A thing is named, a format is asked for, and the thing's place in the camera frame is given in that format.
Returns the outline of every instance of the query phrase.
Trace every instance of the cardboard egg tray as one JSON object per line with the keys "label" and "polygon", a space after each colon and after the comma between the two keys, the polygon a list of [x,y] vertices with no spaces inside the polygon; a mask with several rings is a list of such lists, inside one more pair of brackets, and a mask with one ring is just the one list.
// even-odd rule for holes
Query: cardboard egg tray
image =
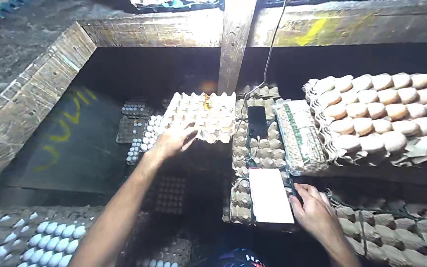
{"label": "cardboard egg tray", "polygon": [[303,90],[329,164],[427,167],[427,74],[329,76]]}

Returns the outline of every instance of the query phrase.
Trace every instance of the egg tray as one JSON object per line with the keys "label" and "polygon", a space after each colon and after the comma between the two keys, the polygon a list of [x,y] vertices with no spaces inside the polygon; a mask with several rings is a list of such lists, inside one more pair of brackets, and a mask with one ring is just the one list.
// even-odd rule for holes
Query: egg tray
{"label": "egg tray", "polygon": [[[146,119],[134,119],[123,116],[120,120],[116,143],[133,143],[134,138],[143,138]],[[141,126],[134,126],[135,123],[141,123]]]}
{"label": "egg tray", "polygon": [[56,222],[58,225],[74,225],[74,228],[84,226],[86,231],[100,215],[102,209],[103,207],[87,206],[0,210],[0,267],[17,266],[23,262],[20,257],[30,249],[28,241],[38,234],[38,226],[41,223]]}
{"label": "egg tray", "polygon": [[195,138],[215,143],[229,143],[234,133],[235,93],[217,96],[215,93],[175,93],[164,113],[161,126],[165,129],[185,121],[195,121],[199,132]]}
{"label": "egg tray", "polygon": [[[406,76],[407,74],[401,73],[397,75]],[[356,91],[376,90],[372,82],[369,82],[369,85],[365,85],[365,86],[364,84],[368,84],[368,83],[363,82],[364,80],[373,81],[375,77],[377,76],[364,75],[356,79],[353,79],[351,82],[352,88],[349,91],[353,92],[353,90],[356,90]],[[406,86],[413,86],[418,89],[427,88],[427,81],[422,81],[421,83],[415,82],[413,80],[413,77],[419,77],[419,76],[416,76],[416,75],[408,76],[409,81],[407,82],[407,84],[400,85],[399,88],[406,87]],[[344,79],[344,77],[334,78],[330,76],[322,80],[311,79],[308,81],[307,84],[303,86],[303,91],[305,91],[306,93],[306,100],[308,100],[310,104],[312,113],[314,114],[314,119],[319,124],[319,132],[324,139],[323,147],[328,155],[328,159],[327,159],[328,163],[335,166],[343,166],[343,165],[375,166],[375,165],[380,165],[386,162],[389,162],[393,166],[422,166],[424,162],[427,163],[427,151],[423,149],[419,149],[417,147],[417,143],[420,141],[420,139],[423,139],[422,137],[418,137],[419,134],[415,136],[408,136],[406,147],[404,147],[404,149],[401,150],[401,152],[390,153],[386,150],[380,150],[379,153],[371,154],[366,152],[363,149],[361,150],[359,149],[358,151],[347,151],[346,149],[338,148],[337,145],[335,145],[336,144],[335,138],[340,134],[330,129],[329,125],[333,122],[334,119],[324,114],[324,109],[326,106],[328,106],[328,103],[326,103],[325,100],[321,101],[320,95],[323,92],[333,92],[333,90],[332,91],[327,91],[327,90],[329,90],[330,88],[334,88],[334,83],[337,80],[340,81],[341,79]],[[359,80],[360,82],[362,82],[362,83],[359,83],[359,82],[355,83],[355,85],[359,87],[357,89],[355,89],[353,86],[354,81],[356,80]],[[391,82],[391,84],[388,84],[384,88],[396,89],[393,86],[394,86],[393,82]],[[382,119],[385,119],[388,121],[391,120],[389,115]],[[378,134],[378,133],[374,133],[374,130],[368,133],[369,136],[372,134]]]}

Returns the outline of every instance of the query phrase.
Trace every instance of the egg crate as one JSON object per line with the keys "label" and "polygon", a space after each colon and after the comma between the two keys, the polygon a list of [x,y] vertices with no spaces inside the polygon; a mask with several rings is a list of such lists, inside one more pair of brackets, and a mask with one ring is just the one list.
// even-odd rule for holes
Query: egg crate
{"label": "egg crate", "polygon": [[[69,235],[71,239],[63,239],[64,245],[65,241],[75,240],[74,236],[78,238],[83,236],[99,216],[102,209],[102,207],[30,207],[0,210],[0,266],[17,266],[20,264],[19,266],[23,267],[32,264],[25,263],[27,260],[37,263],[43,256],[45,256],[45,259],[51,259],[57,253],[53,253],[54,255],[49,257],[49,254],[46,254],[46,250],[39,248],[39,242],[52,241],[52,239],[42,237],[42,235],[50,237],[46,233],[46,229],[49,226],[50,229],[54,229],[54,232],[56,230],[61,231],[61,235],[64,231],[66,235],[68,235],[69,231],[71,232]],[[61,241],[52,241],[52,243],[58,245]],[[72,250],[76,249],[75,243],[67,243],[63,254],[59,254],[53,260],[54,262],[59,256],[62,256],[55,263],[55,266],[67,266],[65,262],[68,264],[69,255],[73,253]]]}
{"label": "egg crate", "polygon": [[175,93],[164,113],[161,126],[167,129],[185,121],[195,121],[197,139],[208,143],[229,143],[234,133],[235,93],[217,96],[215,93],[197,95]]}
{"label": "egg crate", "polygon": [[123,116],[120,120],[116,143],[133,143],[133,139],[143,138],[146,119],[134,119]]}
{"label": "egg crate", "polygon": [[309,80],[303,90],[328,163],[427,163],[427,74],[329,76]]}

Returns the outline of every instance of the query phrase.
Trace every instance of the white egg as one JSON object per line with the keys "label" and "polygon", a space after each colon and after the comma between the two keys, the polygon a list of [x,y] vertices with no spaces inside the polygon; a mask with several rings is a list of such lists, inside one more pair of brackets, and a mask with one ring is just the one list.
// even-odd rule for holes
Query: white egg
{"label": "white egg", "polygon": [[59,261],[62,259],[62,256],[64,254],[62,252],[59,252],[57,254],[54,254],[50,260],[49,263],[47,264],[47,266],[49,267],[56,267],[59,264]]}
{"label": "white egg", "polygon": [[57,246],[57,243],[59,242],[60,238],[59,237],[54,237],[52,238],[49,243],[47,244],[47,246],[45,247],[45,250],[54,250]]}
{"label": "white egg", "polygon": [[62,232],[62,237],[63,238],[68,238],[72,235],[72,233],[75,230],[75,225],[71,224],[69,226],[67,226],[67,228],[64,229],[64,231]]}
{"label": "white egg", "polygon": [[37,244],[37,246],[39,248],[45,248],[45,246],[47,246],[47,243],[49,243],[49,241],[51,240],[50,235],[44,236],[39,243]]}
{"label": "white egg", "polygon": [[54,254],[54,252],[51,252],[51,251],[45,252],[44,255],[42,255],[42,257],[40,257],[40,259],[39,259],[39,265],[41,265],[41,266],[46,265],[49,262],[49,260],[53,254]]}
{"label": "white egg", "polygon": [[57,226],[56,230],[54,231],[54,235],[60,236],[66,227],[67,225],[65,225],[65,223],[60,224],[59,226]]}
{"label": "white egg", "polygon": [[72,255],[65,255],[59,262],[59,265],[57,267],[67,267],[68,263],[72,259]]}
{"label": "white egg", "polygon": [[44,250],[43,249],[39,249],[38,251],[34,252],[34,254],[32,254],[32,256],[29,259],[29,261],[31,263],[37,263],[37,262],[39,262],[39,260],[42,257],[42,255],[44,255]]}
{"label": "white egg", "polygon": [[85,226],[81,225],[77,228],[75,228],[75,231],[73,233],[73,237],[76,239],[81,238],[85,234]]}
{"label": "white egg", "polygon": [[72,240],[72,242],[68,243],[68,246],[65,249],[65,251],[68,254],[72,254],[72,253],[75,252],[75,250],[77,249],[77,247],[78,247],[78,239],[75,239],[75,240]]}
{"label": "white egg", "polygon": [[57,246],[56,246],[55,251],[57,251],[57,252],[62,252],[62,251],[64,251],[64,250],[67,248],[68,243],[69,243],[68,238],[60,240],[60,241],[57,243]]}
{"label": "white egg", "polygon": [[42,239],[42,234],[36,234],[29,240],[29,246],[36,246]]}
{"label": "white egg", "polygon": [[49,225],[49,222],[45,221],[45,222],[41,222],[39,224],[39,226],[37,227],[37,233],[42,233],[44,232],[45,228]]}
{"label": "white egg", "polygon": [[26,252],[24,252],[24,254],[22,255],[22,260],[23,261],[28,261],[31,257],[32,254],[34,254],[34,252],[36,252],[36,250],[34,248],[30,248],[28,249]]}

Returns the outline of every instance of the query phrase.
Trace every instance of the wooden plank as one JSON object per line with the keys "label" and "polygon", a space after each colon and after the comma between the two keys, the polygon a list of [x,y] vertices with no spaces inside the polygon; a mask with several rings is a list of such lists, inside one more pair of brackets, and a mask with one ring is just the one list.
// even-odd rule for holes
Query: wooden plank
{"label": "wooden plank", "polygon": [[232,95],[237,87],[255,6],[256,0],[225,1],[218,94]]}

